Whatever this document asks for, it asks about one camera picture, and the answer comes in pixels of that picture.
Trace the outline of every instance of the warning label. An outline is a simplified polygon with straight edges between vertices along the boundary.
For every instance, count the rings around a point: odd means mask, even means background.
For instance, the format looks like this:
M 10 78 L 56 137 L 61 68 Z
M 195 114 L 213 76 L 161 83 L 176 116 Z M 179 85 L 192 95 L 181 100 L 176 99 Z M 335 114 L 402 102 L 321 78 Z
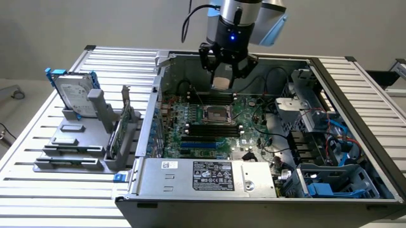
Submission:
M 192 188 L 196 191 L 233 191 L 231 162 L 193 161 Z

